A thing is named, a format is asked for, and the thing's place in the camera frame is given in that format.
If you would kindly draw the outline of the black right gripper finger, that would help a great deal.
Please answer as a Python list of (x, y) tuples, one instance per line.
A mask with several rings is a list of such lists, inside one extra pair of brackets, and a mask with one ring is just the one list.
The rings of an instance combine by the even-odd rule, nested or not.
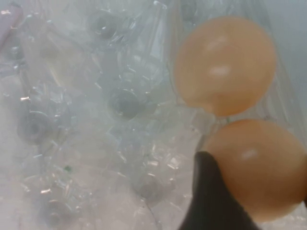
[(195, 154), (192, 200), (184, 218), (184, 229), (259, 229), (227, 190), (216, 160), (205, 151)]

